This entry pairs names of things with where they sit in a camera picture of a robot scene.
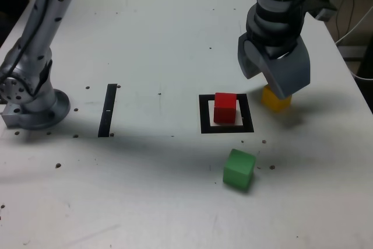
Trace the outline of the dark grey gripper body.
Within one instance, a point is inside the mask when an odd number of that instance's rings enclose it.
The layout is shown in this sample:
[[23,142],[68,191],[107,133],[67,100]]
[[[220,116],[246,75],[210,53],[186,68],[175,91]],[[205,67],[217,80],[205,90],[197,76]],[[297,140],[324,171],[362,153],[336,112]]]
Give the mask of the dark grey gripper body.
[[288,52],[292,52],[296,46],[296,40],[282,41],[278,45],[265,45],[264,52],[269,59],[277,59]]

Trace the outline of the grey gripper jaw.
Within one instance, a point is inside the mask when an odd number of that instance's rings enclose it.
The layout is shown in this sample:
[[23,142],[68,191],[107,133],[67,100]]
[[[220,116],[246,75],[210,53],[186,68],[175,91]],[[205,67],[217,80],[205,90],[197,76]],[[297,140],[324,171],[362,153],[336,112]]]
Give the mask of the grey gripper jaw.
[[310,60],[302,38],[285,56],[261,59],[261,70],[272,92],[278,99],[286,99],[310,83]]
[[253,43],[246,37],[238,39],[238,62],[247,79],[251,79],[262,72],[260,69],[262,51],[261,44]]

